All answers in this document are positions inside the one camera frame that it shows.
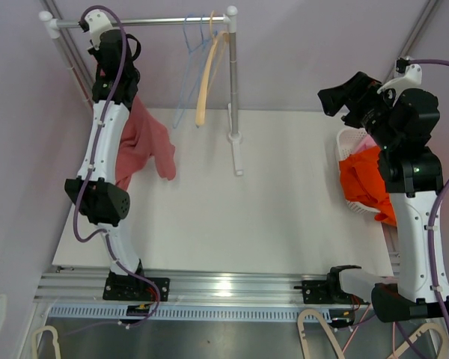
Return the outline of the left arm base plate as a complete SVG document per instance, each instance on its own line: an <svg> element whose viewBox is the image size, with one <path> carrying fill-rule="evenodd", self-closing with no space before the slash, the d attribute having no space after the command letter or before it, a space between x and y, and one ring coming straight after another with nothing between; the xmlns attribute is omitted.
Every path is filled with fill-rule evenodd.
<svg viewBox="0 0 449 359"><path fill-rule="evenodd" d="M170 279L167 277L152 277L160 291L160 301L167 301ZM106 301L155 301L156 290L150 284L133 277L111 276L106 279L103 290L103 300Z"/></svg>

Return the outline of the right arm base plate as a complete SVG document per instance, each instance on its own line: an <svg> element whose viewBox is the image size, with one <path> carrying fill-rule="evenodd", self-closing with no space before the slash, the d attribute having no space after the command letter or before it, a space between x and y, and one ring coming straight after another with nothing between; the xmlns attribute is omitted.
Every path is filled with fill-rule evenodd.
<svg viewBox="0 0 449 359"><path fill-rule="evenodd" d="M352 304L351 295L330 280L302 280L293 287L305 304Z"/></svg>

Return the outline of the light pink t shirt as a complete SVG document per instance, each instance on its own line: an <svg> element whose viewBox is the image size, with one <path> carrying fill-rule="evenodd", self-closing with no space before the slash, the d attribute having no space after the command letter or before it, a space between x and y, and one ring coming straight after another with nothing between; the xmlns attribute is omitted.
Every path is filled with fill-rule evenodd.
<svg viewBox="0 0 449 359"><path fill-rule="evenodd" d="M376 142L369 135L366 135L354 147L354 149L352 150L352 154L361 153L373 147L376 147Z"/></svg>

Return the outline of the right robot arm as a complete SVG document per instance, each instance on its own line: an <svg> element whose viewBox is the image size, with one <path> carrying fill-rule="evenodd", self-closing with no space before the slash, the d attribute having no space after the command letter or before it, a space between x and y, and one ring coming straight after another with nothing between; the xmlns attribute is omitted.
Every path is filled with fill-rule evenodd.
<svg viewBox="0 0 449 359"><path fill-rule="evenodd" d="M427 145L440 119L438 98L415 85L382 85L363 72L317 96L330 117L347 108L344 124L365 129L377 144L400 248L397 277L386 279L358 266L334 267L326 295L337 303L357 295L372 304L381 322L448 319L449 283L439 226L445 185L441 162Z"/></svg>

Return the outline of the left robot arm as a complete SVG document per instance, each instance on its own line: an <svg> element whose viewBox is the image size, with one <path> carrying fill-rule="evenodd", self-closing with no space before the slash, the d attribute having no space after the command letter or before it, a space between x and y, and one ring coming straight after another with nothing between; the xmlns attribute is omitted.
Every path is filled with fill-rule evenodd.
<svg viewBox="0 0 449 359"><path fill-rule="evenodd" d="M134 66L138 56L132 52L128 34L118 29L105 31L99 44L89 50L97 61L92 89L93 125L88 147L74 179L64 185L74 204L73 234L81 243L96 235L103 238L111 259L111 272L125 276L120 291L130 300L140 299L146 281L139 277L139 259L124 220L130 198L117 185L117 155L120 138L129 119L138 92L139 71Z"/></svg>

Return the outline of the salmon pink t shirt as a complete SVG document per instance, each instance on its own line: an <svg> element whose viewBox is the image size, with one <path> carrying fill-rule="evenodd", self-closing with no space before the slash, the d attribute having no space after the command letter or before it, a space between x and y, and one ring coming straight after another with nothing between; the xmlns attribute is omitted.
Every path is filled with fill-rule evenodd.
<svg viewBox="0 0 449 359"><path fill-rule="evenodd" d="M161 178L173 180L176 176L174 154L175 146L167 128L136 97L120 138L115 165L116 186L127 190L132 175L142 170L150 158L154 158Z"/></svg>

